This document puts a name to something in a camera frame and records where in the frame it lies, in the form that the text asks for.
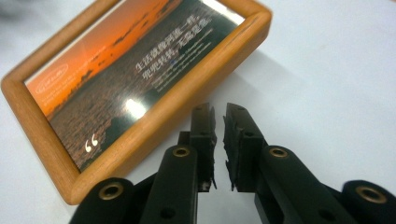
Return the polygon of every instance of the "white table surface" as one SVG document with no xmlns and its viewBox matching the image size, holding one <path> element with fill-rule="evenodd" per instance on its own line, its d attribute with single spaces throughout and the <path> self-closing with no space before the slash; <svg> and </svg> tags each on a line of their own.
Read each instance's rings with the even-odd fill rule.
<svg viewBox="0 0 396 224">
<path fill-rule="evenodd" d="M 92 0 L 0 0 L 3 77 Z M 231 192 L 222 137 L 226 103 L 248 109 L 267 142 L 293 150 L 324 184 L 365 179 L 396 194 L 396 2 L 261 0 L 267 40 L 207 99 L 216 108 L 215 176 L 198 223 L 260 223 L 252 194 Z M 0 94 L 0 223 L 67 223 L 67 205 Z M 126 178 L 158 170 L 186 120 Z"/>
</svg>

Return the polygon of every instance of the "sunset photo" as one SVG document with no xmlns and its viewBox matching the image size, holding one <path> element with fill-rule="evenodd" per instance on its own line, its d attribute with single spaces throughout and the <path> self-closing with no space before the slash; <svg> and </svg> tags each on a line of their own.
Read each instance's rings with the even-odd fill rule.
<svg viewBox="0 0 396 224">
<path fill-rule="evenodd" d="M 237 26 L 218 5 L 123 1 L 25 81 L 81 172 Z"/>
</svg>

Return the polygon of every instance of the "wooden picture frame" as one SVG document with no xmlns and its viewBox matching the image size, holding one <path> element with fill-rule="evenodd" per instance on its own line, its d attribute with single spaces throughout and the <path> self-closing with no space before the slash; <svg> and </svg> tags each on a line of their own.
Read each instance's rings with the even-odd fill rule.
<svg viewBox="0 0 396 224">
<path fill-rule="evenodd" d="M 270 10 L 253 0 L 219 0 L 243 17 L 243 22 L 81 172 L 25 82 L 119 2 L 95 1 L 2 80 L 2 91 L 11 109 L 69 204 L 80 203 L 99 181 L 125 176 L 136 167 L 260 45 L 268 35 L 272 19 Z"/>
</svg>

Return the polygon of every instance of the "quotation mark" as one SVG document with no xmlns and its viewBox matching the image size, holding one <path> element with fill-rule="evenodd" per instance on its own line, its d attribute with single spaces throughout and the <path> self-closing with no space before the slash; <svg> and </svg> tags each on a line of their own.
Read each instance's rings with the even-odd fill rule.
<svg viewBox="0 0 396 224">
<path fill-rule="evenodd" d="M 95 137 L 95 134 L 92 135 L 91 143 L 92 143 L 92 145 L 93 145 L 94 147 L 96 147 L 96 146 L 98 145 L 98 140 L 95 140 L 94 137 Z M 90 152 L 90 151 L 92 150 L 92 147 L 88 146 L 88 141 L 89 141 L 89 140 L 87 140 L 87 141 L 85 142 L 85 150 L 86 150 L 87 152 Z"/>
</svg>

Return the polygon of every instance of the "orange sky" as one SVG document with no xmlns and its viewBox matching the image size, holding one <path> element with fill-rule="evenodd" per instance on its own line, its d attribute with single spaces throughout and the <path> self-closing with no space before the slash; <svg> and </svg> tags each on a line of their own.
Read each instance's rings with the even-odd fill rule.
<svg viewBox="0 0 396 224">
<path fill-rule="evenodd" d="M 81 85 L 85 75 L 83 82 L 112 64 L 181 1 L 126 0 L 27 80 L 27 88 L 44 114 L 49 116 Z"/>
</svg>

